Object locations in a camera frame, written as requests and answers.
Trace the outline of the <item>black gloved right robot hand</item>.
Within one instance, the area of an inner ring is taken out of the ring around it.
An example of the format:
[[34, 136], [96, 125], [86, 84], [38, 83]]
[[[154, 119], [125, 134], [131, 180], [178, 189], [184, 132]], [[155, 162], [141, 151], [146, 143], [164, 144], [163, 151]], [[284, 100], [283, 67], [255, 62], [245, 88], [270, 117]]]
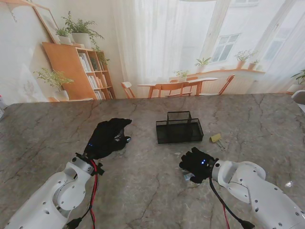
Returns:
[[179, 167], [193, 174], [190, 180], [196, 184], [201, 184], [212, 175], [212, 169], [218, 158], [193, 147], [185, 155], [182, 155]]

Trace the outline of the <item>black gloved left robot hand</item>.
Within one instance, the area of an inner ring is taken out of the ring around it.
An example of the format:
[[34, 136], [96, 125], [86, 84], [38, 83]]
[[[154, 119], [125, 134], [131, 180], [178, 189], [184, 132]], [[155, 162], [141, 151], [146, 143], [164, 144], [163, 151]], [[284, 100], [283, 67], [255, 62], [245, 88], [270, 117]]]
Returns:
[[112, 118], [98, 123], [84, 150], [86, 156], [98, 160], [122, 150], [131, 140], [124, 135], [124, 128], [131, 122], [131, 119]]

